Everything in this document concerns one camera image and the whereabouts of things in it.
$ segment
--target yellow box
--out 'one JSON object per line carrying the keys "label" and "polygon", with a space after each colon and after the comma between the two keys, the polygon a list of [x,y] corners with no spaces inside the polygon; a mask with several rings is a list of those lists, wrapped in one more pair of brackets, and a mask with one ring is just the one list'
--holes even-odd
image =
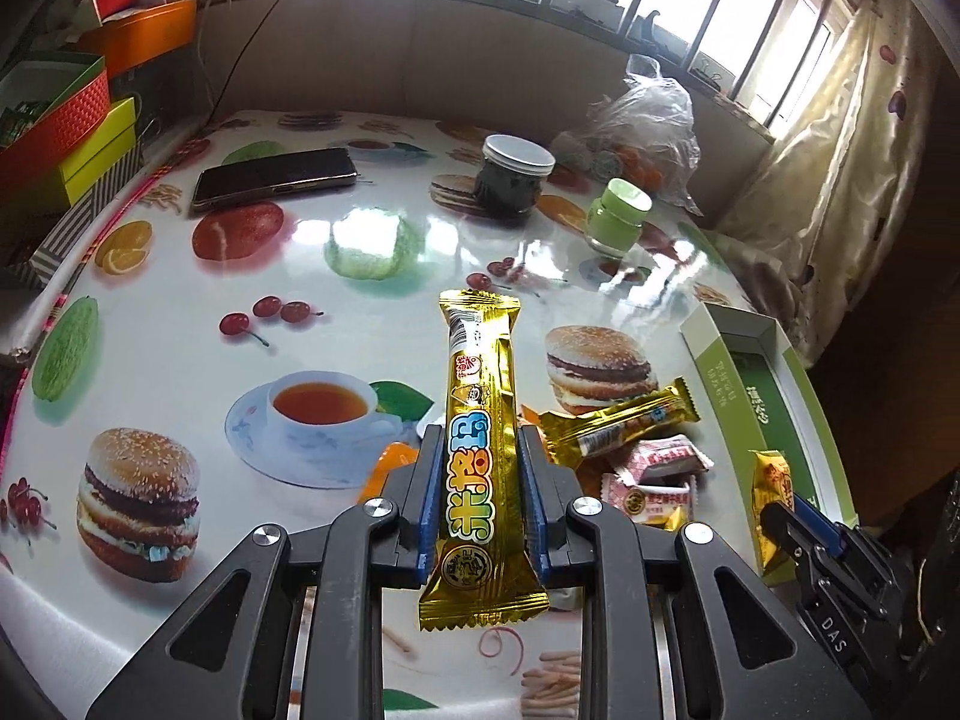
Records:
{"label": "yellow box", "polygon": [[21,191],[17,205],[31,215],[64,213],[136,145],[133,98],[114,103],[104,122],[54,170]]}

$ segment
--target plastic bag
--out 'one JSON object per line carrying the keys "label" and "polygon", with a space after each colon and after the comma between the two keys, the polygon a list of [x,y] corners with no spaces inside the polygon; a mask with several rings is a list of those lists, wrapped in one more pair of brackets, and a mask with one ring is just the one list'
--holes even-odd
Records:
{"label": "plastic bag", "polygon": [[599,181],[623,177],[658,199],[702,215],[686,190],[700,162],[690,94],[665,79],[659,62],[631,55],[625,95],[590,105],[582,132],[551,143],[557,162],[588,170]]}

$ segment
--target green lid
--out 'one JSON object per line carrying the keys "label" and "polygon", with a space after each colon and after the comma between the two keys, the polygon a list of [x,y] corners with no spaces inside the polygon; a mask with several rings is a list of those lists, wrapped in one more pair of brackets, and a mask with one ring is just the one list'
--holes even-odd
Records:
{"label": "green lid", "polygon": [[603,190],[600,203],[612,214],[634,225],[642,224],[653,207],[649,194],[622,178],[611,179],[607,189]]}

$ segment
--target barcode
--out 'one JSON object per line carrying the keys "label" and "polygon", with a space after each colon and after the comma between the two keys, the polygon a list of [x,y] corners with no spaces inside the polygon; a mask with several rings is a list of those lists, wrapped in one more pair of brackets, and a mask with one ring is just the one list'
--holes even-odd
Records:
{"label": "barcode", "polygon": [[469,346],[469,336],[474,333],[480,322],[480,313],[467,309],[452,308],[450,320],[450,351],[461,351]]}
{"label": "barcode", "polygon": [[599,455],[607,449],[621,445],[622,436],[623,425],[611,425],[593,433],[587,433],[585,436],[579,436],[577,443],[580,445],[580,454],[585,458]]}

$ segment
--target white lid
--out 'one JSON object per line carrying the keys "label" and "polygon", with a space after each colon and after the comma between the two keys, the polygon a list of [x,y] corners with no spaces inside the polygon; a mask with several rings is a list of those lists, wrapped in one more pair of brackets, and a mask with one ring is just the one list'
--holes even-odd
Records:
{"label": "white lid", "polygon": [[483,156],[497,165],[524,175],[550,175],[557,160],[543,146],[512,135],[490,135]]}

